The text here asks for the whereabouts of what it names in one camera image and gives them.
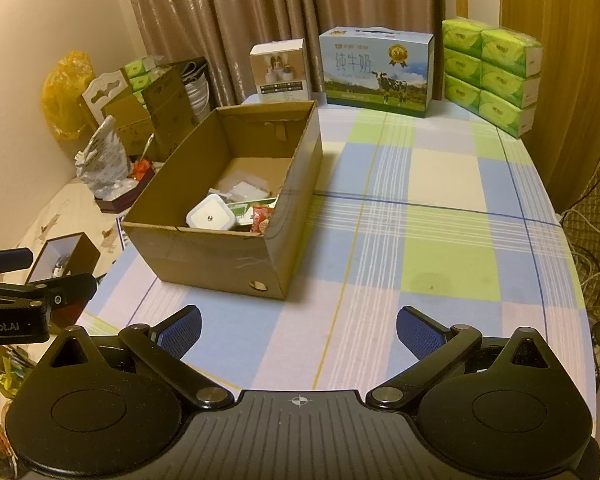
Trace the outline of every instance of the metal bolt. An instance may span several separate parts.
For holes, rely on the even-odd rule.
[[[218,388],[217,386],[209,386],[202,388],[196,393],[198,400],[206,404],[215,404],[216,402],[222,402],[228,397],[228,392],[224,388]]]
[[[402,392],[392,386],[381,386],[371,392],[371,396],[383,404],[388,402],[397,402],[402,398]]]

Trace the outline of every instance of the blue textured gripper pad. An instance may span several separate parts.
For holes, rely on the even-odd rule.
[[[156,343],[176,359],[182,359],[200,338],[201,330],[202,316],[200,311],[194,308],[162,330],[158,334]]]
[[[395,329],[400,342],[419,360],[445,344],[445,336],[442,333],[405,308],[398,312]]]

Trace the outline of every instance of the black ribbed plate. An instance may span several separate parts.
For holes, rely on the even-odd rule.
[[[355,391],[245,391],[237,405],[195,416],[171,449],[123,480],[469,480],[432,455],[399,413]],[[43,476],[29,473],[26,480]],[[563,473],[555,480],[576,480]]]

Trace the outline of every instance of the triangular cutout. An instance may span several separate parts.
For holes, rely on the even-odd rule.
[[[513,364],[519,366],[530,366],[532,368],[548,368],[532,339],[523,340],[513,355]]]
[[[60,368],[62,366],[83,365],[86,362],[87,355],[82,350],[80,342],[75,337],[72,337],[65,340],[56,358],[51,363],[51,367]]]

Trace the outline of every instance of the plaid tablecloth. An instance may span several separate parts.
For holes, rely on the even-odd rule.
[[[324,161],[286,301],[163,283],[129,246],[80,322],[92,334],[203,317],[184,361],[242,388],[356,388],[416,358],[395,317],[413,305],[487,336],[533,326],[595,414],[592,349],[570,251],[521,141],[449,103],[430,116],[323,105]]]

